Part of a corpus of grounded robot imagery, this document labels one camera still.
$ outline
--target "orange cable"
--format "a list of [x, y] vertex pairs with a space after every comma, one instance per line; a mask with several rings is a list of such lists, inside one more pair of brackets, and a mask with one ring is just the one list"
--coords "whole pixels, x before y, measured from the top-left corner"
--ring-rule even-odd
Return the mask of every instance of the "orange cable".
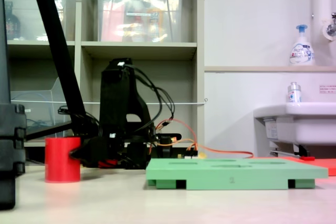
[[167, 121], [175, 121], [175, 122], [177, 122], [177, 123], [181, 123], [181, 124], [183, 124], [188, 130], [190, 130], [190, 132], [193, 134], [193, 137], [194, 137], [194, 140], [193, 140], [193, 142], [195, 142], [195, 143], [197, 143], [197, 136], [196, 136], [196, 133], [193, 131], [193, 129], [189, 126], [189, 125], [187, 125], [185, 122], [182, 122], [182, 121], [180, 121], [180, 120], [178, 120], [178, 119], [166, 119], [166, 120], [163, 120], [163, 121], [161, 121], [157, 126], [156, 126], [156, 130], [159, 128], [159, 126], [162, 124], [162, 123], [164, 123], [164, 122], [167, 122]]
[[178, 144], [178, 143], [180, 143], [180, 142], [191, 141], [191, 142], [193, 142], [193, 143], [187, 148], [187, 150], [190, 150], [192, 146], [195, 146], [195, 150], [197, 151], [197, 150], [198, 150], [198, 146], [199, 146], [200, 148], [203, 148], [203, 149], [205, 149], [205, 150], [208, 150], [208, 151], [210, 151], [210, 152], [214, 152], [214, 153], [223, 153], [223, 154], [248, 154], [248, 155], [250, 155], [250, 156], [248, 156], [247, 158], [252, 158], [252, 157], [254, 157], [254, 154], [253, 154], [252, 152], [245, 152], [245, 151], [221, 151], [221, 150], [212, 149], [212, 148], [206, 147], [206, 146], [204, 146], [204, 145], [198, 144], [198, 143], [197, 143], [196, 133], [193, 131], [193, 129], [192, 129], [189, 125], [187, 125], [186, 123], [184, 123], [184, 122], [182, 122], [182, 121], [180, 121], [180, 120], [178, 120], [178, 119], [166, 119], [166, 120], [163, 120], [163, 121], [161, 121], [161, 122], [156, 126], [155, 129], [156, 129], [156, 130], [159, 129], [160, 125], [161, 125], [162, 123], [164, 123], [164, 122], [167, 122], [167, 121], [175, 121], [175, 122], [178, 122], [178, 123], [183, 124], [188, 130], [191, 131], [191, 133], [193, 134], [195, 140], [192, 140], [192, 139], [190, 139], [190, 138], [185, 138], [185, 139], [178, 140], [178, 141], [176, 141], [176, 142], [174, 142], [174, 143], [171, 143], [171, 144], [158, 144], [159, 146], [172, 146], [172, 145], [174, 145], [174, 144]]
[[185, 139], [181, 139], [181, 140], [178, 140], [176, 141], [175, 143], [171, 143], [171, 144], [158, 144], [159, 146], [172, 146], [174, 144], [178, 144], [180, 142], [185, 142], [185, 141], [191, 141], [193, 142], [193, 144], [191, 146], [189, 146], [187, 149], [190, 150], [190, 148], [195, 145], [195, 146], [199, 146], [200, 148], [203, 148], [205, 150], [208, 150], [210, 152], [214, 152], [214, 153], [222, 153], [222, 154], [248, 154], [250, 156], [248, 156], [247, 158], [252, 158], [254, 157], [254, 154], [252, 152], [245, 152], [245, 151], [221, 151], [221, 150], [216, 150], [216, 149], [212, 149], [212, 148], [209, 148], [209, 147], [206, 147], [204, 145], [201, 145], [201, 144], [197, 144], [195, 143], [192, 139], [189, 139], [189, 138], [185, 138]]

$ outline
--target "faucet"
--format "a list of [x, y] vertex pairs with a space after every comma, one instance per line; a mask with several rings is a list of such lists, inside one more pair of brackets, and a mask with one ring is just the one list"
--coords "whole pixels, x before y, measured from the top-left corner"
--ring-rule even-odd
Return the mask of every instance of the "faucet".
[[327, 27], [327, 34], [333, 37], [336, 36], [336, 13], [332, 13], [331, 17], [334, 20], [334, 24], [331, 24]]

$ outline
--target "white table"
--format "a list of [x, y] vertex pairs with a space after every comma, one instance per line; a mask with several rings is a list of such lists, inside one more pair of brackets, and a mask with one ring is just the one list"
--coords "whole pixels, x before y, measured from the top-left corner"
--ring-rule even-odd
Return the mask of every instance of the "white table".
[[336, 177], [316, 189], [237, 191], [156, 190], [142, 170], [83, 169], [82, 178], [46, 184], [43, 167], [27, 167], [0, 224], [336, 223]]

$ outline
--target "red mat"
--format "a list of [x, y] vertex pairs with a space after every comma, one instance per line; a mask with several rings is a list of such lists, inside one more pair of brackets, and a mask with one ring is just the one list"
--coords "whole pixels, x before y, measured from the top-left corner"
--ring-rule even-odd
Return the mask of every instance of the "red mat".
[[275, 157], [275, 158], [284, 158], [287, 160], [295, 161], [295, 162], [300, 162], [308, 165], [316, 165], [324, 168], [328, 168], [328, 173], [329, 176], [336, 176], [336, 159], [331, 158], [331, 159], [315, 159], [313, 161], [304, 161], [295, 157]]

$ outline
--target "green board with slots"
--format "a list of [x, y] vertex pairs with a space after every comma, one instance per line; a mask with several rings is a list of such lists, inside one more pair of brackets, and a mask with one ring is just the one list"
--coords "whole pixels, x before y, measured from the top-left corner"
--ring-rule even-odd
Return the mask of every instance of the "green board with slots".
[[328, 169], [277, 158], [153, 158], [146, 169], [148, 185], [157, 189], [315, 188], [316, 178], [328, 178]]

